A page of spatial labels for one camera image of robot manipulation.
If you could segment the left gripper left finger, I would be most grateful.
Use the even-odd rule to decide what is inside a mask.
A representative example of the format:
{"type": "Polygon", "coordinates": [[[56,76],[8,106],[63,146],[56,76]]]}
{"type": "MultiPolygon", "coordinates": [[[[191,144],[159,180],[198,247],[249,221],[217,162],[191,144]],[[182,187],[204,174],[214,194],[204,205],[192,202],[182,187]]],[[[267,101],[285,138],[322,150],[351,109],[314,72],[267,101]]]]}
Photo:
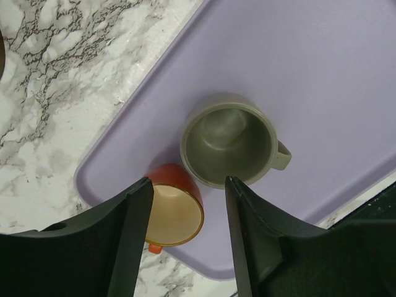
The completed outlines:
{"type": "Polygon", "coordinates": [[[44,230],[1,235],[1,295],[132,296],[152,203],[142,178],[44,230]]]}

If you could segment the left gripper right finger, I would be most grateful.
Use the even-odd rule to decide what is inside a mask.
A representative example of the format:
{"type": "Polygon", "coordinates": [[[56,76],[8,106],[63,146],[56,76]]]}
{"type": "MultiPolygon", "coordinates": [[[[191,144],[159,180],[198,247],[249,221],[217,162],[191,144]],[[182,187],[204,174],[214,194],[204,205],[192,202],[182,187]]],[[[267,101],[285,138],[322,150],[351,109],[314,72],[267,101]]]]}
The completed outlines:
{"type": "Polygon", "coordinates": [[[239,296],[394,296],[395,220],[323,229],[225,180],[239,296]]]}

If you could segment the dark brown ringed coaster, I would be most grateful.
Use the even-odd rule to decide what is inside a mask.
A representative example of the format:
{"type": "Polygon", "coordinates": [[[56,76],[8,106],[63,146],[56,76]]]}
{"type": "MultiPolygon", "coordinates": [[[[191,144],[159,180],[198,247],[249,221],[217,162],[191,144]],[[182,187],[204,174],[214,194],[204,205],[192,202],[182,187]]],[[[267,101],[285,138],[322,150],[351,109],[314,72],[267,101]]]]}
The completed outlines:
{"type": "Polygon", "coordinates": [[[6,51],[4,46],[4,39],[2,33],[0,32],[0,78],[4,73],[5,62],[6,62],[6,51]]]}

